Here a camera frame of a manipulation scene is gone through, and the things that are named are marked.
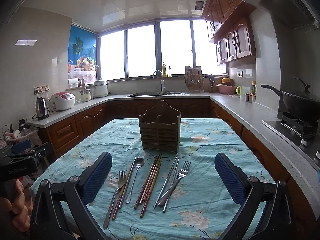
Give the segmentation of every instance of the electric kettle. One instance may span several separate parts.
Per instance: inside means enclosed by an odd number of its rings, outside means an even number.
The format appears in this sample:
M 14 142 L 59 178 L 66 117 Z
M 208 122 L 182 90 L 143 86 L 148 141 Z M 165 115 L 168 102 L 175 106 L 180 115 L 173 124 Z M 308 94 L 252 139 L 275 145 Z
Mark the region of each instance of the electric kettle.
M 35 104 L 38 120 L 43 120 L 49 117 L 47 107 L 43 98 L 38 98 Z

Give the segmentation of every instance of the lid handle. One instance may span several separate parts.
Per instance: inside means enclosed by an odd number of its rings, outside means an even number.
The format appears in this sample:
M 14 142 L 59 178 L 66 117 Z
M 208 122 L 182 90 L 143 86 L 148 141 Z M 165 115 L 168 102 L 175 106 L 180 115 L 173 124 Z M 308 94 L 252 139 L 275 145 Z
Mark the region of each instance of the lid handle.
M 303 82 L 303 80 L 302 80 L 301 78 L 295 78 L 295 77 L 294 77 L 294 79 L 298 79 L 298 80 L 301 81 L 301 83 L 302 83 L 303 86 L 304 86 L 304 92 L 305 92 L 305 93 L 310 93 L 310 92 L 308 91 L 308 89 L 311 87 L 310 85 L 306 85 L 305 82 Z

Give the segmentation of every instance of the tablecloth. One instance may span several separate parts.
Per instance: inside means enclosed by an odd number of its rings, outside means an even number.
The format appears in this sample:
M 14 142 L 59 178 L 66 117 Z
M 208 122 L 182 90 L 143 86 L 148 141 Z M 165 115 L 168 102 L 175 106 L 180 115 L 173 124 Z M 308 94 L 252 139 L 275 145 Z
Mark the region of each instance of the tablecloth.
M 110 221 L 104 230 L 114 240 L 217 239 L 240 207 L 233 202 L 215 170 L 214 157 L 217 153 L 224 152 L 248 176 L 257 176 L 262 182 L 274 182 L 249 148 L 223 120 L 181 119 L 180 148 L 177 153 L 180 156 L 179 168 L 184 161 L 190 161 L 190 172 L 173 192 L 166 213 L 162 212 L 161 207 L 154 209 L 153 204 L 176 156 L 161 151 L 162 165 L 158 180 L 145 216 L 140 218 L 142 205 L 137 210 L 133 205 L 160 151 L 142 149 L 138 119 L 115 119 L 56 160 L 33 184 L 33 197 L 43 179 L 63 182 L 72 175 L 80 175 L 102 152 L 112 154 L 112 169 L 96 196 L 94 206 L 87 205 L 101 228 L 118 184 L 119 170 L 127 171 L 134 157 L 145 159 L 145 165 L 137 174 L 131 202 L 123 204 L 116 220 Z M 74 224 L 68 206 L 65 202 L 62 205 L 68 221 Z M 246 237 L 253 233 L 263 207 L 264 203 L 261 203 Z

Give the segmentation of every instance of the poster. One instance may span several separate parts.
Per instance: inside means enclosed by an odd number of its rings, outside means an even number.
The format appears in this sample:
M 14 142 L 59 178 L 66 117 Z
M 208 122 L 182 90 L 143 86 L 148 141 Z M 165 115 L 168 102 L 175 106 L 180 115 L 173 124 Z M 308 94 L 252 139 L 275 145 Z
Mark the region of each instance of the poster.
M 85 83 L 97 80 L 96 73 L 97 35 L 71 26 L 68 47 L 68 79 L 86 79 Z

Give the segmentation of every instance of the faucet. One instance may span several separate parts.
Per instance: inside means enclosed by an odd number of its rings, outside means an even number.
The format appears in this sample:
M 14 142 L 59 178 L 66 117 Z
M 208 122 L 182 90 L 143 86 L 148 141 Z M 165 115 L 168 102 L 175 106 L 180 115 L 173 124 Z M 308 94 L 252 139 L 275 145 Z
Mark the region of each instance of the faucet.
M 156 71 L 154 71 L 154 73 L 152 74 L 152 78 L 154 77 L 154 75 L 155 75 L 155 73 L 156 73 L 157 71 L 159 71 L 159 72 L 161 73 L 161 82 L 160 82 L 161 92 L 165 92 L 163 74 L 162 74 L 161 70 L 156 70 Z

